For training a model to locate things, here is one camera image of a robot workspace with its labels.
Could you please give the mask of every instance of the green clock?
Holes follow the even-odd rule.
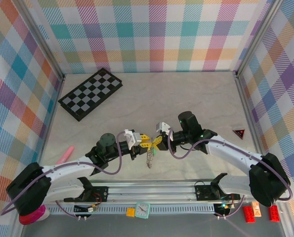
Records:
[[[150,212],[150,204],[146,202],[137,202],[135,209],[135,217],[148,219]]]

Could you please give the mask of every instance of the black and white chessboard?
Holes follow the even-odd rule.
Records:
[[[58,102],[77,121],[81,121],[121,87],[120,79],[107,70],[101,69]]]

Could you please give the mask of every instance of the pink marker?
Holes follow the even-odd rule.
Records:
[[[70,146],[68,150],[63,154],[63,156],[57,161],[56,164],[63,164],[67,161],[67,159],[70,157],[72,151],[74,150],[74,146]]]
[[[74,150],[73,146],[70,146],[68,150],[63,154],[63,156],[57,161],[56,164],[62,164],[67,161],[72,151]],[[36,221],[42,221],[50,215],[50,211],[47,210],[45,205],[41,205],[38,209],[27,216],[19,215],[18,219],[22,225],[28,225]]]

